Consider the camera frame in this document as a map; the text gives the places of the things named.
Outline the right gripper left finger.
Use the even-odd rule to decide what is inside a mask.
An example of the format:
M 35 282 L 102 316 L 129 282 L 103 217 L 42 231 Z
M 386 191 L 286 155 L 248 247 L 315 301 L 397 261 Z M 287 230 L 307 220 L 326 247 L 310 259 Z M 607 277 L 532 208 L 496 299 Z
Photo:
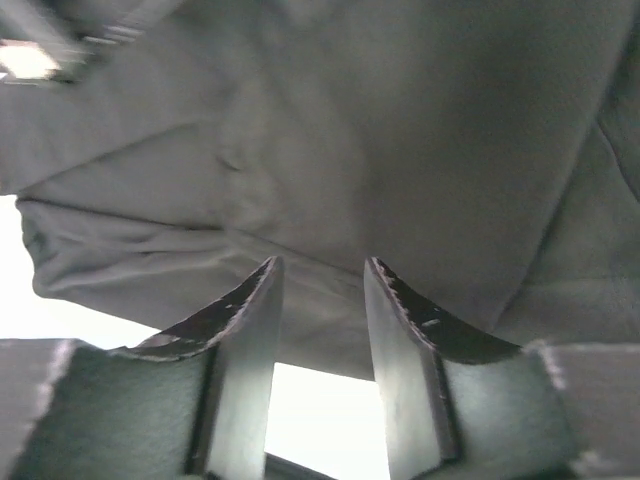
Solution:
M 5 479 L 259 479 L 283 302 L 266 260 L 139 345 L 1 344 Z

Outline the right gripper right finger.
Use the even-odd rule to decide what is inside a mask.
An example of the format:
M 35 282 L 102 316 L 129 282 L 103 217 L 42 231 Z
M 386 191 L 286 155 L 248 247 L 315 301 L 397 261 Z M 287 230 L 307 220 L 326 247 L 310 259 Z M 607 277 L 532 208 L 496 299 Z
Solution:
M 394 479 L 635 479 L 639 348 L 521 347 L 369 259 L 364 292 Z

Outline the black t-shirt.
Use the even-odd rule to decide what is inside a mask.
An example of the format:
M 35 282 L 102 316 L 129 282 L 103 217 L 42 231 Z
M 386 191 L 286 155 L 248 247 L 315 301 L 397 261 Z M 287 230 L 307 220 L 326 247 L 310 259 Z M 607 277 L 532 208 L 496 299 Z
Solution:
M 363 267 L 516 344 L 639 338 L 635 1 L 192 1 L 1 88 L 33 287 L 166 328 L 286 263 L 279 358 L 372 375 Z

